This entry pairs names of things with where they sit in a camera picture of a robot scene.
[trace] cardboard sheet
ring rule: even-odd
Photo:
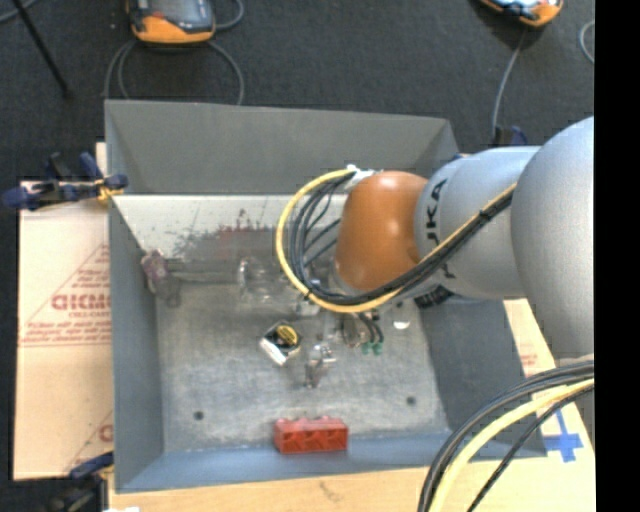
[[[107,209],[20,216],[15,480],[66,475],[113,447]]]

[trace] yellow cable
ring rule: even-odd
[[[369,311],[371,309],[375,309],[379,306],[381,306],[382,304],[384,304],[385,302],[387,302],[388,300],[390,300],[391,298],[393,298],[394,296],[396,296],[400,290],[394,290],[392,292],[389,292],[385,295],[382,295],[380,297],[378,297],[375,300],[369,301],[369,302],[365,302],[362,304],[357,304],[357,305],[353,305],[353,306],[343,306],[343,305],[338,305],[338,304],[333,304],[331,302],[327,302],[323,299],[321,299],[320,297],[316,297],[313,293],[310,293],[309,288],[307,288],[304,283],[302,283],[294,274],[293,270],[291,269],[291,267],[289,266],[289,263],[287,261],[287,258],[285,256],[284,253],[284,228],[285,228],[285,224],[287,222],[287,219],[289,218],[289,215],[291,214],[291,211],[293,210],[293,208],[295,207],[296,204],[298,204],[298,202],[305,196],[307,195],[311,190],[313,190],[314,188],[318,187],[319,185],[321,185],[322,183],[325,183],[329,180],[335,179],[335,178],[341,178],[343,176],[346,176],[348,174],[352,174],[353,171],[350,169],[342,169],[339,171],[332,171],[329,172],[327,174],[323,174],[322,176],[310,181],[309,183],[307,183],[304,187],[302,187],[300,190],[298,190],[298,192],[296,192],[296,194],[289,200],[289,202],[287,203],[287,205],[284,207],[284,210],[282,211],[282,214],[280,215],[280,220],[278,221],[278,226],[276,228],[276,254],[278,256],[278,261],[280,262],[280,266],[282,267],[282,270],[284,271],[284,273],[286,274],[287,278],[289,279],[289,281],[291,281],[291,283],[300,291],[300,293],[302,293],[305,297],[307,297],[309,300],[313,301],[314,303],[318,304],[318,306],[323,307],[325,309],[328,309],[330,311],[334,311],[336,313],[362,313],[364,311]]]
[[[307,195],[311,190],[315,189],[319,185],[321,185],[321,184],[323,184],[323,183],[325,183],[325,182],[327,182],[329,180],[332,180],[332,179],[335,179],[335,178],[341,178],[341,177],[346,176],[346,175],[351,174],[351,173],[353,173],[353,170],[350,170],[350,169],[342,169],[342,170],[339,170],[339,171],[332,171],[332,172],[328,172],[326,174],[323,174],[322,176],[319,176],[318,178],[316,178],[316,179],[310,181],[309,183],[307,183],[304,187],[302,187],[300,190],[298,190],[298,192],[296,192],[296,194],[289,200],[289,202],[285,206],[284,210],[282,211],[282,214],[280,215],[280,219],[278,221],[278,226],[276,228],[276,254],[278,256],[278,261],[280,262],[280,266],[282,267],[282,270],[286,274],[286,276],[289,279],[289,281],[291,281],[293,286],[295,286],[300,291],[300,293],[302,293],[306,298],[308,298],[309,300],[311,300],[312,302],[314,302],[318,306],[320,306],[322,308],[325,308],[325,309],[328,309],[329,311],[334,311],[336,313],[363,313],[365,311],[370,311],[372,309],[375,309],[377,307],[382,306],[385,302],[391,300],[393,297],[398,295],[403,290],[402,287],[401,288],[396,288],[395,290],[392,290],[392,291],[390,291],[390,292],[388,292],[388,293],[386,293],[384,295],[381,295],[380,297],[378,297],[376,299],[373,299],[373,300],[370,300],[370,301],[367,301],[367,302],[363,302],[361,304],[354,304],[354,305],[350,305],[350,306],[334,304],[333,302],[328,302],[326,300],[323,300],[320,297],[317,297],[313,293],[311,293],[309,288],[296,277],[295,273],[291,269],[291,266],[289,265],[289,262],[287,261],[287,258],[286,258],[285,252],[284,252],[284,228],[285,228],[285,225],[287,223],[287,219],[289,218],[289,215],[291,214],[291,211],[293,210],[295,205],[298,204],[298,202],[300,202],[300,200],[305,195]],[[496,196],[491,201],[489,201],[484,206],[483,210],[487,210],[487,209],[491,208],[498,201],[502,200],[506,195],[512,193],[513,190],[516,187],[516,184],[517,183],[512,184],[507,189],[505,189],[503,192],[501,192],[498,196]],[[479,216],[479,214],[475,214],[472,217],[470,217],[464,224],[462,224],[458,229],[456,229],[447,238],[445,238],[429,254],[427,254],[424,258],[422,258],[422,260],[420,260],[420,263],[422,263],[423,261],[435,256],[440,251],[442,251],[447,244],[449,244],[456,236],[458,236],[458,234],[462,230],[464,230],[469,224],[474,222],[478,218],[478,216]]]
[[[478,452],[478,450],[480,450],[480,448],[482,448],[496,434],[507,428],[509,425],[512,425],[516,421],[521,420],[525,416],[533,414],[542,407],[549,406],[553,402],[562,400],[563,398],[566,398],[577,391],[591,386],[593,383],[594,379],[588,379],[578,384],[572,384],[571,386],[563,386],[559,389],[553,389],[548,393],[545,393],[544,396],[536,398],[535,400],[519,406],[518,408],[506,413],[494,422],[487,425],[471,441],[469,441],[469,443],[462,450],[460,450],[460,453],[445,470],[442,479],[440,480],[440,485],[438,486],[434,494],[429,512],[439,512],[442,510],[445,497],[451,489],[451,486],[453,485],[456,477],[462,471],[462,468],[467,464],[467,462],[469,462],[471,457],[473,457]]]

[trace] red lego brick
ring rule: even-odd
[[[273,442],[280,453],[329,452],[347,449],[349,429],[339,418],[315,420],[279,419],[273,426]]]

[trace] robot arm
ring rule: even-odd
[[[441,285],[466,297],[526,297],[556,359],[593,353],[593,130],[589,118],[542,147],[459,158],[428,182],[398,171],[366,178],[350,192],[338,234],[343,286],[366,292],[398,277],[517,183],[510,208],[414,296]]]

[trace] black floor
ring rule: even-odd
[[[464,152],[486,149],[503,74],[522,25],[478,0],[245,0],[246,15],[216,36],[242,69],[244,104],[444,117]],[[123,0],[39,0],[29,14],[73,94],[58,84],[19,18],[0,0],[0,190],[42,176],[61,151],[75,162],[104,135],[109,63],[131,39]],[[218,0],[218,19],[233,16]],[[502,97],[498,123],[531,144],[594,113],[594,65],[579,44],[595,0],[566,1],[543,30],[528,30]],[[585,35],[594,52],[595,27]],[[135,47],[123,69],[135,98],[232,103],[229,65],[202,48],[161,54]],[[116,77],[110,94],[120,97]],[[0,214],[0,510],[31,511],[63,482],[11,482],[16,331],[16,218]],[[46,265],[43,255],[42,265]]]

